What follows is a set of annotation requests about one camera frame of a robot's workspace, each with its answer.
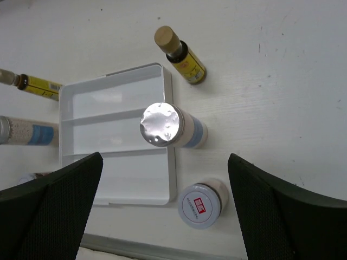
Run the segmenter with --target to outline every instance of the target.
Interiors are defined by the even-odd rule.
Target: bottle
[[[0,116],[0,145],[59,145],[56,123]]]
[[[59,89],[62,86],[62,84],[26,74],[18,75],[4,69],[0,69],[0,83],[16,86],[19,90],[56,101],[59,99]]]
[[[200,148],[208,130],[199,119],[165,102],[150,105],[140,121],[143,138],[157,147]]]
[[[205,179],[185,188],[178,197],[178,214],[195,229],[212,226],[227,206],[229,191],[218,179]]]
[[[205,66],[169,26],[160,27],[154,35],[154,41],[190,84],[199,84],[205,79]]]

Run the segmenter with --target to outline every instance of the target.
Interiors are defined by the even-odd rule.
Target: aluminum foil cap
[[[10,122],[5,116],[0,116],[0,145],[5,144],[10,136]]]
[[[182,116],[174,106],[161,102],[150,105],[142,115],[140,131],[150,144],[165,147],[182,132]]]
[[[15,82],[15,79],[15,73],[8,70],[0,69],[0,83],[12,85]]]

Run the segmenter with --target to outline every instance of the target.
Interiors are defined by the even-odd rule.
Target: spice jar
[[[2,144],[58,146],[58,124],[0,116]]]
[[[187,187],[178,198],[178,213],[195,229],[212,226],[226,207],[229,192],[223,182],[206,179]]]
[[[208,136],[203,122],[165,102],[154,103],[145,110],[140,131],[147,142],[158,147],[199,148]]]

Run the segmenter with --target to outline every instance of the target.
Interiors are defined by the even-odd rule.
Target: metal cap
[[[221,207],[216,192],[203,184],[187,187],[178,198],[179,216],[195,229],[212,226],[221,213]]]
[[[0,69],[0,83],[12,85],[15,82],[15,78],[15,73],[8,70]]]
[[[165,102],[154,103],[143,113],[140,131],[150,144],[165,147],[180,135],[182,124],[182,116],[174,106]]]
[[[0,116],[0,145],[5,144],[10,136],[10,122],[5,116]]]

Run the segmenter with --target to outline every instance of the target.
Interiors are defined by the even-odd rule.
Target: white jar lid
[[[178,213],[182,220],[195,229],[213,225],[221,213],[217,193],[203,184],[187,187],[178,198]]]

